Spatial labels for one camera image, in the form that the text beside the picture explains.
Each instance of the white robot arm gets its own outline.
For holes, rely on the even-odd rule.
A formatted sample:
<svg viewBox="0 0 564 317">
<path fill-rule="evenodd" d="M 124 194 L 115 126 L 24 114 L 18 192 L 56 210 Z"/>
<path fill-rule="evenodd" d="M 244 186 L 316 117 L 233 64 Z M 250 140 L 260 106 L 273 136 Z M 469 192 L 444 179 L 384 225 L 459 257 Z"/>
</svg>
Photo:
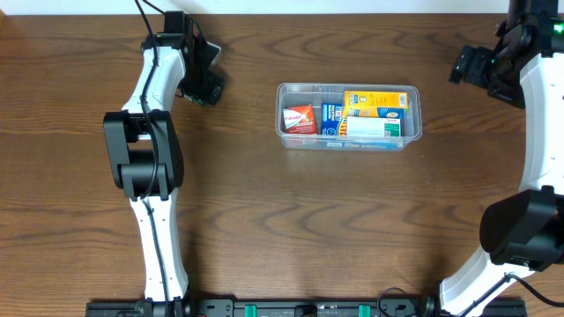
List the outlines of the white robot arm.
<svg viewBox="0 0 564 317">
<path fill-rule="evenodd" d="M 169 113 L 174 96 L 180 90 L 200 104 L 215 104 L 224 86 L 223 79 L 208 70 L 220 48 L 205 41 L 201 32 L 194 36 L 194 23 L 182 11 L 165 13 L 165 31 L 150 34 L 142 44 L 144 68 L 130 100 L 121 112 L 104 118 L 115 184 L 124 189 L 137 217 L 145 257 L 145 298 L 153 303 L 182 300 L 188 289 L 175 214 L 183 161 Z M 153 151 L 130 149 L 128 144 L 139 140 L 152 141 Z M 153 168 L 156 176 L 150 181 Z"/>
<path fill-rule="evenodd" d="M 562 51 L 558 45 L 561 37 L 558 19 L 544 19 L 546 17 L 535 16 L 535 12 L 529 11 L 528 19 L 517 24 L 516 15 L 523 15 L 527 8 L 534 7 L 532 4 L 534 1 L 513 1 L 508 20 L 501 26 L 506 30 L 498 32 L 502 39 L 495 51 L 478 48 L 471 52 L 466 47 L 463 50 L 466 50 L 466 56 L 462 53 L 455 65 L 473 67 L 470 71 L 474 74 L 479 70 L 485 82 L 472 76 L 464 81 L 483 86 L 491 96 L 517 107 L 524 106 L 526 111 L 526 155 L 519 186 L 521 194 L 486 210 L 480 226 L 482 247 L 454 276 L 446 278 L 440 285 L 441 309 L 457 316 L 480 316 L 489 302 L 515 282 L 514 279 L 503 281 L 505 276 L 513 274 L 525 278 L 559 262 L 562 255 L 557 239 L 542 240 L 539 236 L 548 235 L 546 227 L 558 225 L 554 223 L 558 221 L 554 219 L 555 199 L 564 195 L 564 77 L 561 75 L 564 54 L 557 53 Z M 547 9 L 555 15 L 556 8 Z M 520 41 L 521 47 L 511 42 L 515 39 Z M 545 49 L 539 42 L 547 39 L 552 46 Z M 477 65 L 477 60 L 472 60 L 478 55 L 486 64 Z M 513 69 L 503 69 L 508 64 Z M 519 90 L 510 89 L 511 84 L 516 83 L 515 80 L 511 83 L 510 79 L 517 75 L 522 95 Z M 502 78 L 506 79 L 505 83 L 496 82 Z M 451 81 L 459 80 L 456 74 L 454 80 L 451 77 Z M 532 196 L 537 193 L 543 197 Z M 487 296 L 477 303 L 484 294 Z"/>
</svg>

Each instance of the plastic container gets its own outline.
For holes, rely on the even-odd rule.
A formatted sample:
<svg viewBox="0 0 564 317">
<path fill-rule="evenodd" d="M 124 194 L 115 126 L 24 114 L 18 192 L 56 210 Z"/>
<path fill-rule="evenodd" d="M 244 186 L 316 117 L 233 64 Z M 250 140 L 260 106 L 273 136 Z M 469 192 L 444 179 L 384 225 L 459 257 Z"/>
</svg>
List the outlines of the plastic container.
<svg viewBox="0 0 564 317">
<path fill-rule="evenodd" d="M 322 103 L 343 104 L 345 91 L 407 92 L 409 109 L 404 112 L 402 136 L 323 136 Z M 284 132 L 283 109 L 311 104 L 315 112 L 317 135 Z M 276 132 L 282 144 L 291 149 L 335 151 L 401 151 L 421 137 L 419 91 L 410 85 L 282 84 L 276 100 Z"/>
</svg>

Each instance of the wood grain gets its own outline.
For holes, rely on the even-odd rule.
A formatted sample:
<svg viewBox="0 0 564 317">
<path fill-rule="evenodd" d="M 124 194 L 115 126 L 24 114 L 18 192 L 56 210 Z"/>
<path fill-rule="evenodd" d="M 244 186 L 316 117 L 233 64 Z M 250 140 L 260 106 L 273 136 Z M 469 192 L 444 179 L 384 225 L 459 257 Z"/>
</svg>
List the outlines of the wood grain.
<svg viewBox="0 0 564 317">
<path fill-rule="evenodd" d="M 162 18 L 151 16 L 154 29 Z M 216 107 L 174 103 L 178 202 L 197 296 L 423 293 L 479 244 L 484 208 L 516 192 L 524 112 L 447 77 L 498 15 L 199 16 L 223 48 Z M 10 17 L 0 33 L 0 315 L 84 315 L 143 296 L 138 229 L 111 177 L 101 122 L 141 71 L 140 17 Z M 289 151 L 284 82 L 415 85 L 423 137 L 399 153 Z M 531 283 L 563 300 L 564 270 Z M 532 316 L 557 316 L 523 288 Z"/>
<path fill-rule="evenodd" d="M 6 19 L 6 15 L 0 9 L 0 32 L 2 32 L 2 27 L 4 26 L 4 20 Z"/>
</svg>

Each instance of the black cable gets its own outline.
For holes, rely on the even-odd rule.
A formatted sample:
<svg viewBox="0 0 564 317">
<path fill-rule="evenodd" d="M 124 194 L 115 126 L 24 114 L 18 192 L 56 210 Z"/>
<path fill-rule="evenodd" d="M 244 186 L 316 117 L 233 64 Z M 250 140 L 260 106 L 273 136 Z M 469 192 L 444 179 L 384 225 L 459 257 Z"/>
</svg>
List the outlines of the black cable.
<svg viewBox="0 0 564 317">
<path fill-rule="evenodd" d="M 474 300 L 468 308 L 464 309 L 464 311 L 460 314 L 460 317 L 466 316 L 474 308 L 478 307 L 478 305 L 480 305 L 484 300 L 492 296 L 492 294 L 494 294 L 494 292 L 497 291 L 497 289 L 499 289 L 505 283 L 508 283 L 509 280 L 511 280 L 511 278 L 509 277 L 509 274 L 507 274 L 499 282 L 497 282 L 489 290 L 487 290 L 487 292 L 484 293 L 484 295 L 480 296 L 478 300 Z"/>
<path fill-rule="evenodd" d="M 514 274 L 507 274 L 508 278 L 513 278 L 515 279 L 517 282 L 519 282 L 524 288 L 527 289 L 527 291 L 529 291 L 534 297 L 536 297 L 538 300 L 540 300 L 541 302 L 552 306 L 552 307 L 558 307 L 558 308 L 564 308 L 564 303 L 561 302 L 555 302 L 553 300 L 547 299 L 546 297 L 544 297 L 541 293 L 539 293 L 537 290 L 535 290 L 530 284 L 528 284 L 527 282 L 525 282 L 521 277 L 516 276 Z"/>
<path fill-rule="evenodd" d="M 157 260 L 159 261 L 160 269 L 160 279 L 162 280 L 162 287 L 165 290 L 165 317 L 168 316 L 168 286 L 167 286 L 167 274 L 165 273 L 165 268 L 162 265 L 162 254 L 160 253 L 159 238 L 157 236 L 157 227 L 155 226 L 155 219 L 153 216 L 153 209 L 147 201 L 143 201 L 143 205 L 147 208 L 147 214 L 149 215 L 149 220 L 151 222 L 152 231 L 152 241 L 155 244 L 155 252 L 157 253 Z"/>
<path fill-rule="evenodd" d="M 200 27 L 200 24 L 197 23 L 197 21 L 194 19 L 192 19 L 192 24 L 196 25 L 197 31 L 200 32 L 200 34 L 202 34 L 202 38 L 205 40 L 204 32 L 202 32 L 202 28 Z"/>
<path fill-rule="evenodd" d="M 378 297 L 378 300 L 376 301 L 376 306 L 377 306 L 378 310 L 380 311 L 380 313 L 382 313 L 386 317 L 391 317 L 391 316 L 382 309 L 382 306 L 380 304 L 382 302 L 382 298 L 384 297 L 384 295 L 386 295 L 386 293 L 389 292 L 389 291 L 401 291 L 404 295 L 407 295 L 407 293 L 404 290 L 400 289 L 399 287 L 390 287 L 389 289 L 384 291 L 382 294 L 380 294 L 380 296 Z M 409 301 L 412 302 L 413 306 L 415 306 L 415 313 L 412 314 L 412 315 L 409 315 L 407 317 L 417 316 L 417 308 L 418 308 L 417 303 L 415 303 L 412 299 L 409 299 Z"/>
<path fill-rule="evenodd" d="M 163 10 L 159 9 L 156 5 L 150 3 L 149 1 L 143 0 L 143 2 L 146 3 L 146 4 L 149 4 L 149 6 L 151 6 L 154 10 L 160 12 L 160 14 L 165 14 L 165 12 Z"/>
<path fill-rule="evenodd" d="M 152 156 L 153 156 L 153 166 L 151 172 L 151 180 L 149 181 L 149 186 L 147 186 L 147 190 L 139 197 L 139 199 L 143 200 L 152 192 L 152 186 L 154 185 L 155 180 L 157 179 L 157 169 L 159 168 L 159 145 L 157 144 L 157 137 L 155 136 L 154 125 L 149 118 L 149 114 L 147 111 L 147 90 L 149 89 L 149 84 L 151 83 L 152 76 L 159 65 L 159 53 L 157 52 L 157 43 L 155 42 L 154 36 L 152 34 L 151 25 L 149 24 L 149 20 L 139 4 L 139 0 L 135 0 L 135 4 L 137 5 L 139 12 L 141 12 L 141 16 L 143 17 L 143 21 L 147 26 L 147 31 L 149 32 L 149 38 L 151 39 L 152 45 L 152 52 L 153 52 L 153 59 L 152 59 L 152 67 L 151 71 L 149 71 L 149 76 L 145 81 L 145 85 L 143 86 L 143 91 L 141 92 L 141 109 L 143 110 L 143 116 L 145 117 L 147 124 L 149 126 L 149 135 L 151 136 L 151 143 L 152 143 Z"/>
<path fill-rule="evenodd" d="M 474 302 L 472 302 L 472 304 L 466 308 L 460 315 L 459 317 L 465 317 L 468 313 L 470 313 L 474 308 L 476 308 L 478 305 L 480 305 L 484 300 L 486 300 L 487 298 L 489 298 L 490 296 L 492 296 L 492 294 L 497 291 L 497 289 L 499 289 L 502 285 L 504 285 L 505 283 L 509 283 L 511 281 L 511 279 L 515 279 L 517 282 L 519 282 L 519 284 L 521 284 L 525 289 L 527 289 L 527 291 L 529 291 L 534 297 L 536 297 L 537 299 L 539 299 L 540 301 L 542 301 L 543 303 L 549 305 L 549 306 L 553 306 L 553 307 L 559 307 L 559 308 L 564 308 L 564 303 L 561 302 L 555 302 L 553 300 L 550 300 L 548 298 L 546 298 L 545 296 L 543 296 L 541 293 L 539 293 L 537 290 L 535 290 L 530 284 L 528 284 L 527 282 L 525 282 L 521 277 L 516 276 L 513 273 L 509 273 L 506 274 L 499 282 L 497 282 L 494 286 L 492 286 L 492 288 L 490 288 L 484 295 L 482 295 L 478 300 L 475 300 Z"/>
<path fill-rule="evenodd" d="M 147 27 L 147 31 L 149 32 L 149 39 L 151 40 L 152 45 L 152 52 L 153 52 L 153 59 L 152 59 L 152 67 L 151 71 L 149 72 L 149 76 L 147 76 L 147 80 L 145 81 L 145 85 L 143 86 L 143 91 L 141 92 L 141 108 L 143 110 L 143 116 L 147 121 L 147 125 L 149 126 L 149 135 L 151 136 L 152 141 L 152 155 L 153 155 L 153 166 L 152 166 L 152 173 L 151 173 L 151 180 L 149 181 L 149 185 L 147 186 L 147 190 L 144 194 L 142 194 L 139 199 L 143 201 L 143 204 L 147 208 L 147 213 L 149 215 L 149 219 L 151 220 L 151 229 L 152 229 L 152 239 L 155 244 L 155 252 L 157 253 L 157 259 L 159 260 L 159 268 L 160 268 L 160 277 L 162 279 L 163 290 L 165 292 L 165 316 L 168 317 L 168 287 L 167 287 L 167 276 L 165 274 L 165 269 L 162 264 L 162 255 L 160 254 L 160 246 L 159 246 L 159 238 L 157 236 L 157 230 L 155 228 L 155 221 L 152 216 L 152 208 L 149 206 L 148 202 L 145 201 L 145 198 L 151 194 L 152 186 L 157 178 L 157 169 L 159 168 L 159 144 L 157 143 L 157 137 L 155 135 L 154 124 L 151 122 L 151 118 L 148 114 L 148 106 L 147 106 L 147 90 L 149 89 L 149 85 L 151 83 L 152 76 L 159 66 L 159 53 L 157 51 L 157 43 L 155 42 L 154 35 L 152 33 L 151 24 L 139 3 L 139 0 L 135 0 L 135 4 L 137 5 L 139 12 L 141 12 L 141 16 L 143 17 L 143 21 Z"/>
</svg>

